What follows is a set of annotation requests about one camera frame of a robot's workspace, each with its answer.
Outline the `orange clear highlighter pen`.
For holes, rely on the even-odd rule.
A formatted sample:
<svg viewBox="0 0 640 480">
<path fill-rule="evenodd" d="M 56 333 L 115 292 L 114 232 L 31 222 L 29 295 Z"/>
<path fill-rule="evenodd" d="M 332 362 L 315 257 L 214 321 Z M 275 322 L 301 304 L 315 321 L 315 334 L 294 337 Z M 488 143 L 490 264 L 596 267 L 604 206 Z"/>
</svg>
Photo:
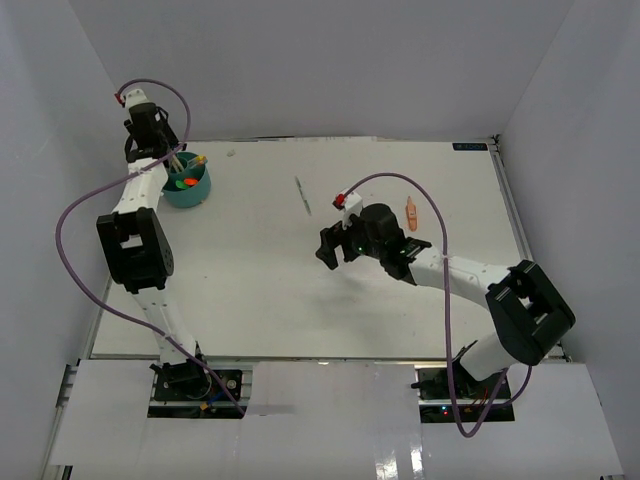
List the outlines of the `orange clear highlighter pen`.
<svg viewBox="0 0 640 480">
<path fill-rule="evenodd" d="M 178 157 L 174 156 L 171 161 L 172 169 L 174 172 L 179 173 L 183 171 L 183 166 Z"/>
</svg>

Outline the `green clear pen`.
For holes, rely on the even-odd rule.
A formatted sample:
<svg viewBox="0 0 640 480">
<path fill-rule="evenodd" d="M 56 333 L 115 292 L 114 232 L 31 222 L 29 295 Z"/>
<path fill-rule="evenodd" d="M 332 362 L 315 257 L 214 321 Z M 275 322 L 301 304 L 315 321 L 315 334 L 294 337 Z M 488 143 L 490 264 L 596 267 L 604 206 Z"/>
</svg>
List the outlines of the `green clear pen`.
<svg viewBox="0 0 640 480">
<path fill-rule="evenodd" d="M 299 195 L 301 197 L 301 201 L 302 201 L 302 203 L 304 205 L 305 211 L 306 211 L 308 216 L 312 216 L 311 207 L 310 207 L 309 201 L 308 201 L 308 199 L 306 197 L 306 194 L 305 194 L 305 192 L 303 190 L 302 183 L 301 183 L 299 177 L 298 176 L 294 176 L 294 180 L 295 180 L 295 184 L 296 184 L 296 187 L 298 189 Z"/>
</svg>

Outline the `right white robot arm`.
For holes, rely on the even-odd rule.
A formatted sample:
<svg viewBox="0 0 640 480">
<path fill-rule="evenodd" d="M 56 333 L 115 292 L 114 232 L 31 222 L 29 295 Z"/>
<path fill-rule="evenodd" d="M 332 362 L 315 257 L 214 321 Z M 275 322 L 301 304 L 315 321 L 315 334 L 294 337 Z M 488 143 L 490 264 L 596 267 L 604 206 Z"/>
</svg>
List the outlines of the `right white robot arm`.
<svg viewBox="0 0 640 480">
<path fill-rule="evenodd" d="M 407 236 L 382 203 L 321 230 L 317 258 L 334 270 L 338 251 L 344 262 L 375 259 L 398 281 L 447 291 L 489 312 L 493 333 L 464 347 L 452 361 L 452 388 L 466 399 L 477 397 L 488 378 L 504 369 L 538 365 L 576 322 L 538 264 L 522 260 L 500 266 L 448 257 L 433 244 Z"/>
</svg>

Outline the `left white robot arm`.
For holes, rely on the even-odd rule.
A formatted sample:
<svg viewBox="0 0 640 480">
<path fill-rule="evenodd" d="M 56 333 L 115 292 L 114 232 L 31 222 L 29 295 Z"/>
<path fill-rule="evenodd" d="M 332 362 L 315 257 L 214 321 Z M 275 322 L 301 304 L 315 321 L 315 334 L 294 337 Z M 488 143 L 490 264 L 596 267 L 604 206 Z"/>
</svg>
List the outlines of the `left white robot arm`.
<svg viewBox="0 0 640 480">
<path fill-rule="evenodd" d="M 178 145 L 166 111 L 145 96 L 125 100 L 128 172 L 120 200 L 96 227 L 112 280 L 123 286 L 154 330 L 160 365 L 184 365 L 198 343 L 169 295 L 174 257 L 157 217 L 168 172 L 162 157 Z"/>
</svg>

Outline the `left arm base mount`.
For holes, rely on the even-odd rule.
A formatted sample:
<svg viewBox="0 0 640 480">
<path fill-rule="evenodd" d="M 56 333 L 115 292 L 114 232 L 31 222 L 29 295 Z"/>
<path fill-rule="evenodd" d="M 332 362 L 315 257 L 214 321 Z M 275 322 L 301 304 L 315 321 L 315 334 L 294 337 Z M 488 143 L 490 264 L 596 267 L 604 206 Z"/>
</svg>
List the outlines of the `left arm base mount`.
<svg viewBox="0 0 640 480">
<path fill-rule="evenodd" d="M 191 420 L 237 420 L 247 409 L 241 369 L 216 370 L 224 387 L 191 360 L 176 365 L 150 366 L 154 381 L 148 418 Z"/>
</svg>

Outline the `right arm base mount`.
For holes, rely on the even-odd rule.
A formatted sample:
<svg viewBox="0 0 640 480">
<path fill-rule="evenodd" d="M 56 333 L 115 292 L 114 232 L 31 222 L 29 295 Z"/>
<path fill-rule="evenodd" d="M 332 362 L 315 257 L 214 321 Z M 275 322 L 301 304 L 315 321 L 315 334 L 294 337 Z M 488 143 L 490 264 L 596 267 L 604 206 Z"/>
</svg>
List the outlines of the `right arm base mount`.
<svg viewBox="0 0 640 480">
<path fill-rule="evenodd" d="M 515 421 L 513 406 L 505 406 L 512 397 L 509 382 L 507 379 L 498 382 L 499 378 L 500 374 L 495 373 L 483 381 L 476 382 L 473 379 L 465 379 L 457 373 L 454 374 L 455 394 L 463 423 L 475 423 L 479 420 L 497 385 L 500 385 L 500 389 L 485 422 Z M 417 364 L 411 388 L 418 396 L 422 424 L 453 424 L 455 422 L 445 363 Z"/>
</svg>

